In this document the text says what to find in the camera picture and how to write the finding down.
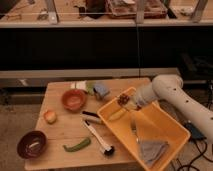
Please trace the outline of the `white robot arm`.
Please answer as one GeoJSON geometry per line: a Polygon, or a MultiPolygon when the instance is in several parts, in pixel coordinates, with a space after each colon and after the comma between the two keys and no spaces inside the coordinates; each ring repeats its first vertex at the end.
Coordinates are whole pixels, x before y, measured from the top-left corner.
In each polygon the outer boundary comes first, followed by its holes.
{"type": "Polygon", "coordinates": [[[147,85],[138,87],[125,107],[138,110],[156,100],[165,100],[176,107],[213,143],[213,111],[191,98],[182,87],[183,80],[180,76],[158,75],[147,85]]]}

